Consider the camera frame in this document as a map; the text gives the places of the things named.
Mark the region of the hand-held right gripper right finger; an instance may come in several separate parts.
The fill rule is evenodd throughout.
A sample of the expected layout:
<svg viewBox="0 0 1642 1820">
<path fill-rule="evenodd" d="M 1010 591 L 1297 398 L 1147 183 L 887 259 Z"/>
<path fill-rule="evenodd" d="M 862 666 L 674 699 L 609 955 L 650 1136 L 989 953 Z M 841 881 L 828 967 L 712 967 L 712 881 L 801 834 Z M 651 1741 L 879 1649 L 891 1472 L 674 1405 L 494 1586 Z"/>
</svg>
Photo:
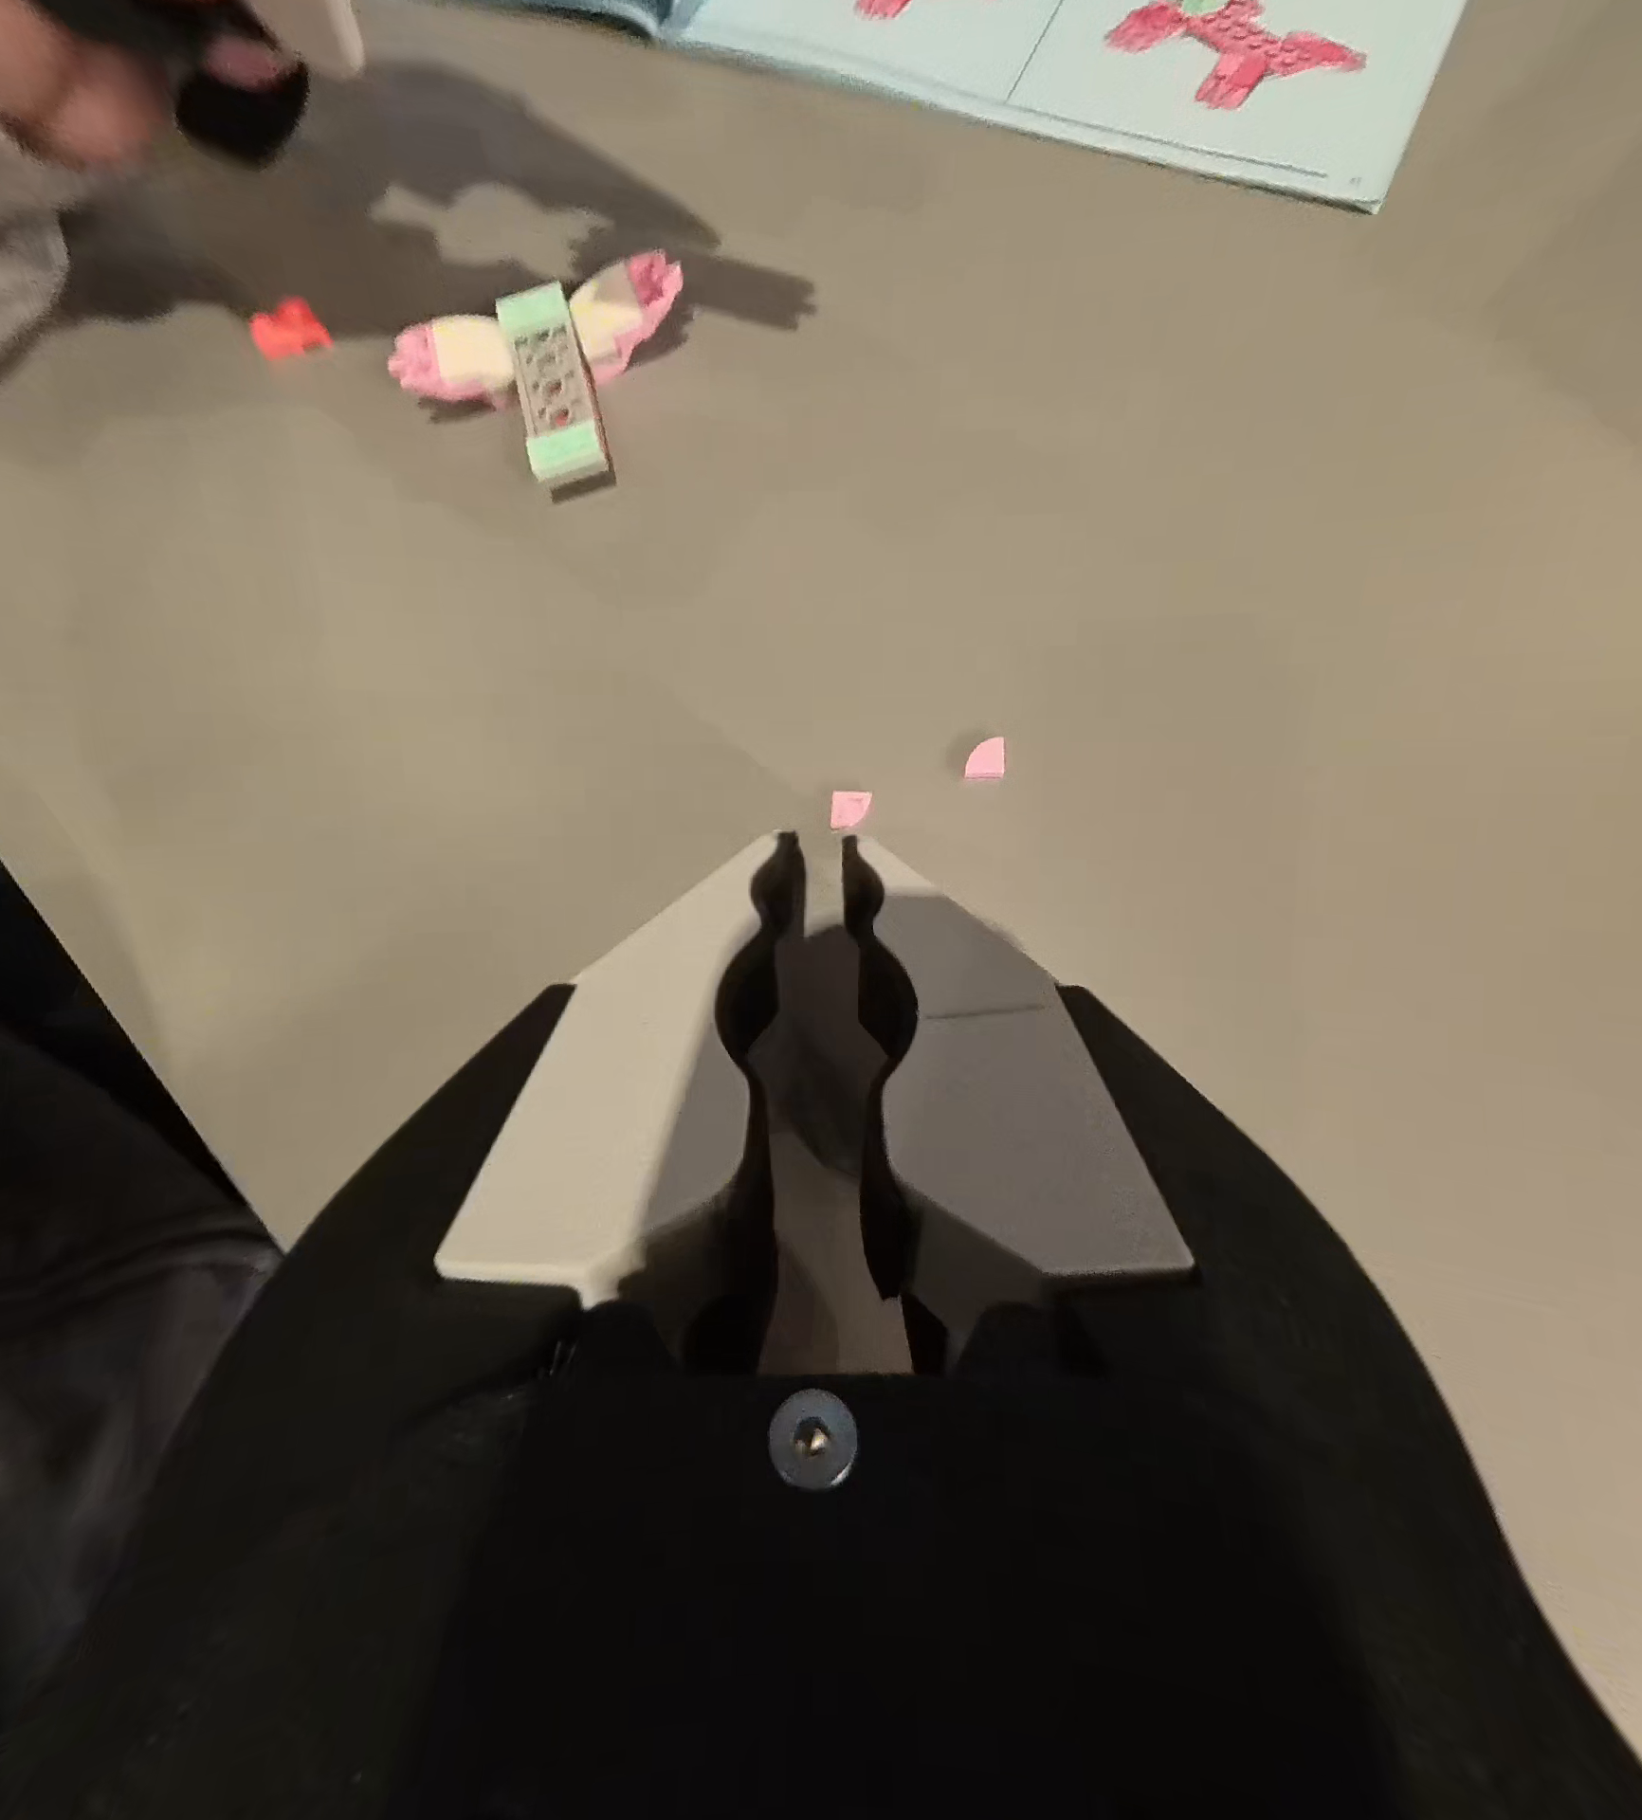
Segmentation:
<svg viewBox="0 0 1642 1820">
<path fill-rule="evenodd" d="M 891 850 L 841 838 L 862 1087 L 858 1244 L 915 1369 L 998 1307 L 1181 1285 L 1194 1257 L 1057 977 Z"/>
</svg>

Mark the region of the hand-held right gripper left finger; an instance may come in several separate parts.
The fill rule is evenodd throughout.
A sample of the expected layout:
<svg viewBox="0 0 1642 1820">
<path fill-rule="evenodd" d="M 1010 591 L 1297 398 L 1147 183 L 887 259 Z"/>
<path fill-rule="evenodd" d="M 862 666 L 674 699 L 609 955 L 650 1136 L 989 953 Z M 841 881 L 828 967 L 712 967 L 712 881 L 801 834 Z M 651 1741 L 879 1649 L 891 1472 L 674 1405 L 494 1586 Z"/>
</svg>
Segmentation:
<svg viewBox="0 0 1642 1820">
<path fill-rule="evenodd" d="M 767 834 L 574 977 L 433 1270 L 645 1307 L 689 1369 L 752 1369 L 778 1295 L 767 1087 L 801 838 Z"/>
</svg>

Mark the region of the person's left hand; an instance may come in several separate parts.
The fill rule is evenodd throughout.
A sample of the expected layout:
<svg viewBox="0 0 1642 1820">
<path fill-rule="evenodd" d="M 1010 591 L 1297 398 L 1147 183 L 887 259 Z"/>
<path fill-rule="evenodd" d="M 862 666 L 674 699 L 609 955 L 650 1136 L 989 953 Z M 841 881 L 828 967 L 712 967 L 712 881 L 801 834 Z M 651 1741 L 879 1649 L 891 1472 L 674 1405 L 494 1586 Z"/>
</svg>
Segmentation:
<svg viewBox="0 0 1642 1820">
<path fill-rule="evenodd" d="M 0 126 L 62 169 L 131 166 L 166 131 L 176 131 L 174 82 L 147 58 L 38 17 L 20 38 L 2 38 Z"/>
</svg>

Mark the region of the open light blue instruction booklet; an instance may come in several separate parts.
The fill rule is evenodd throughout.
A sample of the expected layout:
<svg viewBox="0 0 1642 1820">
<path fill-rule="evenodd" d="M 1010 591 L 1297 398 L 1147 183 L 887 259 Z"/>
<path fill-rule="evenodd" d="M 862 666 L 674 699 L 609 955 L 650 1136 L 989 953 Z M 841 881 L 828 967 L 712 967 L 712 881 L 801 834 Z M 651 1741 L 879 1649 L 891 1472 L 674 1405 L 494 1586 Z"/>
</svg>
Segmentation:
<svg viewBox="0 0 1642 1820">
<path fill-rule="evenodd" d="M 1460 0 L 503 0 L 683 57 L 1381 210 Z"/>
</svg>

